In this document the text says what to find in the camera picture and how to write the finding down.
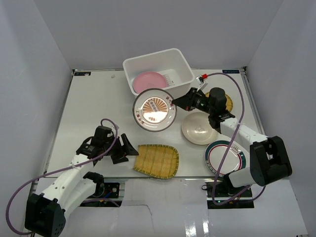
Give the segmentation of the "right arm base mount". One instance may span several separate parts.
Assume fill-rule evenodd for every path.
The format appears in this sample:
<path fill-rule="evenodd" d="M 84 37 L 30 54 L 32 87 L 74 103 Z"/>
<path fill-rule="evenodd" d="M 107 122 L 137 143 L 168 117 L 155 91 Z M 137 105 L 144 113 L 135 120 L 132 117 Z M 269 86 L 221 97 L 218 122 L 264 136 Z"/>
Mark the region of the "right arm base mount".
<path fill-rule="evenodd" d="M 215 205 L 212 201 L 212 185 L 213 185 L 213 182 L 206 182 L 201 187 L 201 189 L 206 192 L 206 200 L 207 200 L 208 209 L 252 209 L 254 208 L 251 189 L 248 189 L 243 194 L 239 195 L 234 200 L 224 205 Z M 225 193 L 222 189 L 216 188 L 214 200 L 217 204 L 222 203 L 229 198 L 230 196 L 227 193 Z"/>

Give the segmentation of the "cream white plate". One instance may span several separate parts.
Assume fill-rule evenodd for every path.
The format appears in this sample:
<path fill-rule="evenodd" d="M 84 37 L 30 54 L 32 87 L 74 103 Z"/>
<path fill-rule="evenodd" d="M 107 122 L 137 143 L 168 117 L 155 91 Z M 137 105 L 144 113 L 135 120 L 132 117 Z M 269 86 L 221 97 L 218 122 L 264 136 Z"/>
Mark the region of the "cream white plate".
<path fill-rule="evenodd" d="M 196 145 L 208 145 L 218 136 L 218 132 L 209 124 L 208 115 L 202 112 L 187 115 L 182 121 L 181 129 L 184 137 Z"/>

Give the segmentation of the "pink plastic plate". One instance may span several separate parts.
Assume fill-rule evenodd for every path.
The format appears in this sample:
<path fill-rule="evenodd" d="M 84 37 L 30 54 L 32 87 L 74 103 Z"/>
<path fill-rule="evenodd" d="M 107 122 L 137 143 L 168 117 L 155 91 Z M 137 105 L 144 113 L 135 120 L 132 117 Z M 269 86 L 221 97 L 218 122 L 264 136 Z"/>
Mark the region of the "pink plastic plate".
<path fill-rule="evenodd" d="M 157 72 L 143 72 L 134 79 L 132 86 L 135 92 L 141 93 L 151 88 L 162 89 L 168 84 L 166 78 Z"/>

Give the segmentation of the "orange sunburst pattern plate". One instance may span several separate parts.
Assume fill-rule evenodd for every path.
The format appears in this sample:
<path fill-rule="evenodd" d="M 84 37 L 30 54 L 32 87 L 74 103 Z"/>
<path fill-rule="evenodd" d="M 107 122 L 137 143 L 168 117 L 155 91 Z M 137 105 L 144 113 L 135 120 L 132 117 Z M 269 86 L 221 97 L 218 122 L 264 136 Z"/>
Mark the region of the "orange sunburst pattern plate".
<path fill-rule="evenodd" d="M 152 88 L 141 92 L 132 107 L 136 124 L 149 132 L 168 129 L 177 116 L 177 108 L 172 101 L 173 96 L 163 89 Z"/>

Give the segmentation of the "fan-shaped bamboo woven tray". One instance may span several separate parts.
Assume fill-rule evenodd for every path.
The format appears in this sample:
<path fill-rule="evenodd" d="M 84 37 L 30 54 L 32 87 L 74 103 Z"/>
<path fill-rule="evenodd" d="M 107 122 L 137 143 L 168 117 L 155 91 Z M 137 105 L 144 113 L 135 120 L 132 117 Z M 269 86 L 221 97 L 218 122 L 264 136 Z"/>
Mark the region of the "fan-shaped bamboo woven tray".
<path fill-rule="evenodd" d="M 171 179 L 176 175 L 179 153 L 174 147 L 143 144 L 138 146 L 138 153 L 133 170 L 156 179 Z"/>

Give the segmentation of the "blue table label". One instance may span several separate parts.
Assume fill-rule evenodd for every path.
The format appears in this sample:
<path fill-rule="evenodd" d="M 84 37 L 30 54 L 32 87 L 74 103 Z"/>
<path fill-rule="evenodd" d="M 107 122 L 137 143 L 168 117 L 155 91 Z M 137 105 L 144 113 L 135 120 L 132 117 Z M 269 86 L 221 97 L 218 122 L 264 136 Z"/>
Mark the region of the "blue table label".
<path fill-rule="evenodd" d="M 225 74 L 239 74 L 240 71 L 239 70 L 222 70 L 222 73 L 225 73 Z"/>
<path fill-rule="evenodd" d="M 74 72 L 74 77 L 79 77 L 79 76 L 90 76 L 91 72 Z"/>

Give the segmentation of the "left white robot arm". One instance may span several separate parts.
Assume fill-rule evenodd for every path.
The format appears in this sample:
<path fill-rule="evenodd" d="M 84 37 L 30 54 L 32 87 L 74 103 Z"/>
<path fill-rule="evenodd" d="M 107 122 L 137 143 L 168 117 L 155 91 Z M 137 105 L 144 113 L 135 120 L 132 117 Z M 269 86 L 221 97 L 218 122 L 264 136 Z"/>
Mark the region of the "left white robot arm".
<path fill-rule="evenodd" d="M 25 228 L 43 237 L 60 236 L 70 214 L 88 197 L 104 192 L 103 175 L 93 172 L 96 163 L 110 156 L 113 164 L 118 164 L 138 154 L 126 134 L 115 137 L 111 128 L 98 126 L 76 150 L 69 169 L 39 195 L 28 198 Z"/>

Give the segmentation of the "green red rimmed plate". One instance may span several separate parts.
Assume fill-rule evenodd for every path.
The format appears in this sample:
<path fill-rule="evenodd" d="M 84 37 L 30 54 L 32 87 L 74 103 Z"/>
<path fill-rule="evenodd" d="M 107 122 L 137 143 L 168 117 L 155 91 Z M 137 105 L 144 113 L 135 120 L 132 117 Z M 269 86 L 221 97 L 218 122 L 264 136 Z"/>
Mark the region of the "green red rimmed plate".
<path fill-rule="evenodd" d="M 214 174 L 218 171 L 228 145 L 229 141 L 226 140 L 214 141 L 207 146 L 204 152 L 205 164 Z M 223 177 L 232 171 L 249 167 L 249 165 L 249 153 L 238 143 L 233 142 L 220 169 L 219 177 Z"/>

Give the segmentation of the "left blue table label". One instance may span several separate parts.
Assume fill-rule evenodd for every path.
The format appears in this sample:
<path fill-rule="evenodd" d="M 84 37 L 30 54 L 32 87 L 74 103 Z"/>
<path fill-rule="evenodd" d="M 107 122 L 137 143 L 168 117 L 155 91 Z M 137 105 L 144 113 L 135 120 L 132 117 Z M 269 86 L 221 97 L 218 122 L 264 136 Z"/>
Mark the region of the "left blue table label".
<path fill-rule="evenodd" d="M 79 76 L 90 76 L 91 72 L 74 72 L 74 77 L 79 77 Z"/>

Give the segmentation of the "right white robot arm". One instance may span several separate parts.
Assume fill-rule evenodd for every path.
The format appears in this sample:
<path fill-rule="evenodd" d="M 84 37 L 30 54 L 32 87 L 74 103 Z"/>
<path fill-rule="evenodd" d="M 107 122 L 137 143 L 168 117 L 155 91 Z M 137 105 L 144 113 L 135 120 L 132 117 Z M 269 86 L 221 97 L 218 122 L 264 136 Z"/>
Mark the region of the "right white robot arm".
<path fill-rule="evenodd" d="M 225 91 L 215 87 L 209 95 L 196 88 L 174 99 L 172 103 L 186 111 L 198 109 L 208 114 L 210 126 L 231 138 L 249 152 L 249 165 L 225 174 L 218 185 L 229 196 L 236 196 L 246 186 L 264 187 L 292 175 L 292 166 L 283 140 L 268 137 L 242 125 L 226 108 Z"/>

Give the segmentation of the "white plastic bin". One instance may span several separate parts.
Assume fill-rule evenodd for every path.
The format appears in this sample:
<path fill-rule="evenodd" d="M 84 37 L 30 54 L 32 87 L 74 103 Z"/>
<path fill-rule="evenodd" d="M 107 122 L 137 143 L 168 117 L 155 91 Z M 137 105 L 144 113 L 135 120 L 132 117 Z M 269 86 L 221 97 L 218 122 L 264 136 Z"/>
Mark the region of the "white plastic bin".
<path fill-rule="evenodd" d="M 177 48 L 166 49 L 124 60 L 123 69 L 134 96 L 138 92 L 134 89 L 134 79 L 145 72 L 155 72 L 164 76 L 169 94 L 177 98 L 187 93 L 196 79 L 191 67 L 182 52 Z"/>

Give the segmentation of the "round bamboo woven plate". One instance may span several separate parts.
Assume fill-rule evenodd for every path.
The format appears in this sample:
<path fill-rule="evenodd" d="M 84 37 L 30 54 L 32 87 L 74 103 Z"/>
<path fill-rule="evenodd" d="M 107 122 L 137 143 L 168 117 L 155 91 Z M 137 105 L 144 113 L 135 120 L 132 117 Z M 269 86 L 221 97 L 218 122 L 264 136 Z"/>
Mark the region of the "round bamboo woven plate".
<path fill-rule="evenodd" d="M 206 103 L 210 111 L 220 113 L 228 113 L 232 110 L 233 102 L 225 91 L 221 88 L 213 88 L 206 93 Z"/>

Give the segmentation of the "right blue table label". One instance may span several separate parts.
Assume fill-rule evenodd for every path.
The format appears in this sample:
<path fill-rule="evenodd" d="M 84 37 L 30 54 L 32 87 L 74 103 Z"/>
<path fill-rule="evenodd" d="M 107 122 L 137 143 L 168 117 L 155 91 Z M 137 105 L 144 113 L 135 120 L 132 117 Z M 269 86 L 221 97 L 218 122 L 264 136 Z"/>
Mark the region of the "right blue table label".
<path fill-rule="evenodd" d="M 222 73 L 225 73 L 225 74 L 239 74 L 240 71 L 239 70 L 222 70 Z"/>

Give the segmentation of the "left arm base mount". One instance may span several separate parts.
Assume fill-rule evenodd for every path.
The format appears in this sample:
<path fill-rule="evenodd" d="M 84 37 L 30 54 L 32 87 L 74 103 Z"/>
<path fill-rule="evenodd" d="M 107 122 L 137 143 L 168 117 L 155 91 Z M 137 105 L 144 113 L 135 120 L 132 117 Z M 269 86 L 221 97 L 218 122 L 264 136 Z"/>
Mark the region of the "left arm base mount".
<path fill-rule="evenodd" d="M 80 207 L 120 207 L 120 183 L 103 183 Z"/>

